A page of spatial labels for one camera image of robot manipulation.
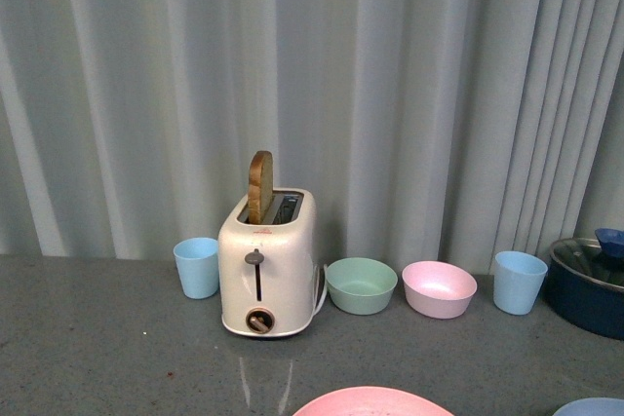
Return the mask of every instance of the white toaster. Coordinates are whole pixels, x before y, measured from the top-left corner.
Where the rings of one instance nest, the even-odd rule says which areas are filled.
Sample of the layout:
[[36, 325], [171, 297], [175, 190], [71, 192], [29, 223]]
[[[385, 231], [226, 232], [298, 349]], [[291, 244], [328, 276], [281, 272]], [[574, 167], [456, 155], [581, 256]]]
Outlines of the white toaster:
[[218, 234], [223, 325], [251, 337], [303, 330], [317, 306], [316, 204], [301, 189], [275, 188], [263, 224], [249, 224], [245, 196]]

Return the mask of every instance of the bowl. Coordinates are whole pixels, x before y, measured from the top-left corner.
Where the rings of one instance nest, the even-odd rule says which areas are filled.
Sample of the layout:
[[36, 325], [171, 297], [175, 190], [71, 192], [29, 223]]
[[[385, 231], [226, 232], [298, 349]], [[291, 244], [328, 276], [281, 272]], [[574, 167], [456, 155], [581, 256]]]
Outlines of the bowl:
[[600, 228], [595, 231], [603, 252], [610, 257], [624, 257], [624, 231]]
[[337, 260], [325, 275], [331, 301], [344, 312], [358, 316], [385, 309], [399, 280], [385, 263], [363, 257]]
[[600, 414], [601, 416], [622, 416], [624, 399], [618, 398], [583, 398], [568, 403], [553, 416], [585, 416]]
[[442, 406], [418, 395], [387, 387], [349, 387], [313, 399], [294, 416], [452, 416]]
[[434, 319], [461, 316], [477, 292], [472, 275], [445, 262], [415, 262], [402, 276], [408, 303], [416, 312]]

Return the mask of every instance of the pot lid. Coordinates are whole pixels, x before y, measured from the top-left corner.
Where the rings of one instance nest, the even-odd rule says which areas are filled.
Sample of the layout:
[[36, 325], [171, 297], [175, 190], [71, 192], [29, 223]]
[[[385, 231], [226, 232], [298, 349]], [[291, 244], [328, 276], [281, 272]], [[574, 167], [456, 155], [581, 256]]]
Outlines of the pot lid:
[[561, 239], [551, 244], [554, 261], [586, 281], [624, 292], [624, 261], [606, 255], [594, 239]]

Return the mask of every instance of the toaster knob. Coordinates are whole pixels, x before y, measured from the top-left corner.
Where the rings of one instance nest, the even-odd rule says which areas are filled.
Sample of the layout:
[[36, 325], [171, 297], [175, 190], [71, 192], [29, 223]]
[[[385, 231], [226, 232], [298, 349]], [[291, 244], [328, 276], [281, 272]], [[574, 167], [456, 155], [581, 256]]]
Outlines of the toaster knob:
[[253, 309], [247, 314], [247, 327], [254, 333], [268, 333], [275, 325], [275, 318], [266, 309]]
[[260, 251], [257, 248], [255, 248], [253, 252], [250, 252], [247, 255], [245, 255], [245, 261], [249, 263], [250, 265], [259, 265], [260, 263], [264, 261], [264, 255], [262, 255]]

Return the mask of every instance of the toaster lever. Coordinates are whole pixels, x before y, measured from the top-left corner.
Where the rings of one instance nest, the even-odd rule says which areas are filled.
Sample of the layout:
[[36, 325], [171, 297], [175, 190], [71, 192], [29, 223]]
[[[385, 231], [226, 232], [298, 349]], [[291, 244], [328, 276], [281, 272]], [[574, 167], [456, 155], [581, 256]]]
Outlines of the toaster lever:
[[264, 261], [264, 255], [262, 255], [260, 251], [257, 248], [255, 248], [253, 252], [250, 252], [247, 255], [245, 255], [245, 261], [249, 263], [250, 265], [259, 265], [260, 263]]

